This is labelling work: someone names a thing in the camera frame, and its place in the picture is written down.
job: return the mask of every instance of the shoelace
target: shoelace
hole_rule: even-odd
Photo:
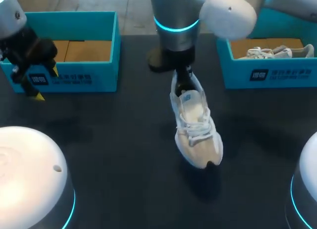
[[[207,114],[203,117],[202,122],[188,122],[184,119],[183,115],[180,115],[181,120],[184,123],[184,127],[178,127],[187,132],[189,144],[193,146],[194,142],[199,140],[205,140],[212,137],[215,133],[215,125],[210,116],[210,110],[207,110]]]
[[[271,49],[249,49],[247,57],[255,59],[274,58],[274,55],[272,53],[273,51]]]

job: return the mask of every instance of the brown cardboard flap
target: brown cardboard flap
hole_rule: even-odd
[[[235,59],[245,57],[248,49],[250,49],[251,40],[244,39],[239,41],[231,42],[231,50]]]
[[[283,39],[283,44],[292,49],[301,49],[304,47],[301,39],[295,38],[285,38]]]
[[[69,41],[54,41],[57,48],[57,56],[54,58],[56,62],[64,62]]]
[[[70,41],[65,62],[109,61],[111,41]]]
[[[267,38],[267,44],[270,49],[275,49],[284,44],[284,40],[282,38]]]
[[[254,47],[261,47],[261,49],[267,49],[269,48],[268,43],[267,43],[267,39],[251,39],[250,43],[252,44],[251,48]]]

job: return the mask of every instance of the blue shoebox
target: blue shoebox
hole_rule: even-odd
[[[109,61],[58,62],[59,77],[52,78],[43,66],[34,65],[27,75],[42,93],[115,92],[119,71],[121,37],[115,12],[26,13],[28,25],[39,37],[66,41],[111,41]],[[1,67],[16,93],[23,93],[10,78],[13,66]]]
[[[317,57],[317,24],[263,9],[248,38],[299,38],[312,44]],[[317,87],[317,58],[234,59],[230,42],[217,40],[227,89]]]

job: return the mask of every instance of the shoe sole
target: shoe sole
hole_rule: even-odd
[[[222,150],[222,153],[221,153],[222,156],[221,156],[221,160],[220,160],[220,163],[221,163],[222,158],[223,158],[223,144],[222,144],[221,136],[220,136],[219,134],[218,134],[218,136],[220,137],[219,143],[222,145],[222,147],[220,148],[220,149]],[[203,170],[203,169],[205,169],[205,168],[207,167],[207,165],[206,165],[206,167],[204,167],[204,168],[197,167],[197,166],[186,156],[186,154],[184,153],[185,150],[184,150],[184,148],[182,147],[182,144],[180,144],[180,142],[179,142],[179,138],[178,138],[177,133],[175,134],[175,143],[176,143],[176,146],[177,146],[179,152],[182,154],[182,156],[185,158],[185,160],[187,160],[187,162],[188,162],[191,166],[193,166],[193,167],[195,167],[195,168],[198,168],[198,169],[201,169],[201,170]]]

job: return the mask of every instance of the concrete floor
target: concrete floor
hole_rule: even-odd
[[[18,0],[25,12],[116,11],[122,34],[155,34],[151,0]]]

